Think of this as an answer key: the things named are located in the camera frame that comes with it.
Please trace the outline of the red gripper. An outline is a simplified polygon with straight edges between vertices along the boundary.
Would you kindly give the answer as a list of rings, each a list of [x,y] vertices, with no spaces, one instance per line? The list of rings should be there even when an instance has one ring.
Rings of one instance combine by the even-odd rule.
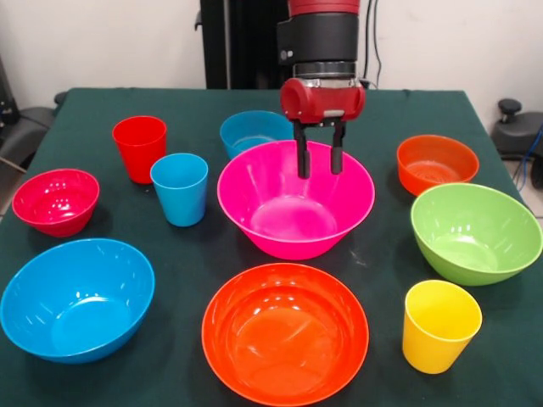
[[[331,172],[339,175],[343,170],[343,139],[345,121],[356,119],[364,108],[366,91],[359,85],[330,86],[310,85],[300,78],[288,79],[280,89],[280,105],[286,117],[293,121],[294,140],[297,148],[298,177],[308,179],[311,160],[307,149],[305,125],[319,124],[336,119],[333,123]]]

